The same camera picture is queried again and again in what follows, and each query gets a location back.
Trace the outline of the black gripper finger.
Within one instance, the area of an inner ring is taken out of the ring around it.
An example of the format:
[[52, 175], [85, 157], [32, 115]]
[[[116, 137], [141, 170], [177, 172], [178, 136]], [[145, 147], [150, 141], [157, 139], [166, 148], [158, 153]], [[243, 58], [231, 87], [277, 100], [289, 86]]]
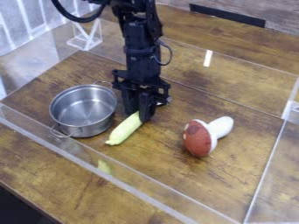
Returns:
[[121, 90], [125, 114], [130, 116], [138, 110], [138, 91], [132, 89]]
[[150, 93], [142, 92], [138, 95], [138, 118], [146, 122], [154, 115], [156, 100]]

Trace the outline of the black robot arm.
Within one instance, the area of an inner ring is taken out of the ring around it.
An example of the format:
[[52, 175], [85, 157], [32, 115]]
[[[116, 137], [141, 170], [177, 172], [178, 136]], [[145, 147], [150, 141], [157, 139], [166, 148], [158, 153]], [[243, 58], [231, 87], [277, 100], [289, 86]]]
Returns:
[[125, 113], [138, 112], [141, 122], [154, 115], [157, 104], [169, 102], [170, 85], [161, 79], [162, 25], [154, 0], [86, 0], [90, 4], [109, 5], [117, 18], [125, 45], [125, 70], [113, 70], [112, 87], [121, 91]]

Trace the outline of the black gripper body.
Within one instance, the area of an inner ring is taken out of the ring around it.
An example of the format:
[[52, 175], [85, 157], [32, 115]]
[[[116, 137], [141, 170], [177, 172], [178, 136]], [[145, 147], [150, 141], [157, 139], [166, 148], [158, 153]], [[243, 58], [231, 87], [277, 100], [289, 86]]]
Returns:
[[118, 90], [141, 90], [146, 86], [153, 91], [157, 101], [169, 99], [170, 85], [160, 78], [162, 63], [158, 49], [125, 49], [125, 70], [113, 70], [113, 88]]

